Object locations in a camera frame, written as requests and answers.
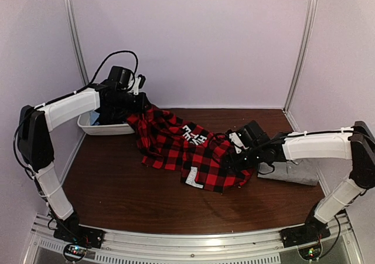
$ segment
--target red plaid shirt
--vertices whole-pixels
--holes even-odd
[[[235,152],[228,139],[154,105],[145,113],[132,114],[127,122],[137,134],[137,146],[144,155],[142,163],[181,171],[181,182],[223,192],[244,185],[254,171],[228,171],[220,163],[226,154]]]

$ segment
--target white plastic basket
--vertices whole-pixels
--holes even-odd
[[[132,134],[134,130],[129,124],[113,124],[113,125],[90,125],[90,112],[81,114],[78,117],[78,126],[88,135],[107,136],[107,135],[124,135]]]

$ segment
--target shirt tag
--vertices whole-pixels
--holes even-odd
[[[187,176],[186,182],[188,185],[203,189],[203,185],[195,183],[195,178],[197,177],[198,168],[197,167],[191,167],[190,173]]]

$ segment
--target zip tie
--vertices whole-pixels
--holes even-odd
[[[41,198],[50,198],[55,192],[57,192],[62,187],[62,184],[60,184],[53,192],[51,192],[48,195],[39,195]]]

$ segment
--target wooden table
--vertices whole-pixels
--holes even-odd
[[[273,136],[291,131],[280,110],[173,109],[213,132],[251,120]],[[180,173],[141,164],[135,136],[86,136],[64,183],[81,223],[146,233],[224,233],[302,223],[323,198],[312,187],[257,178],[224,194],[179,182]]]

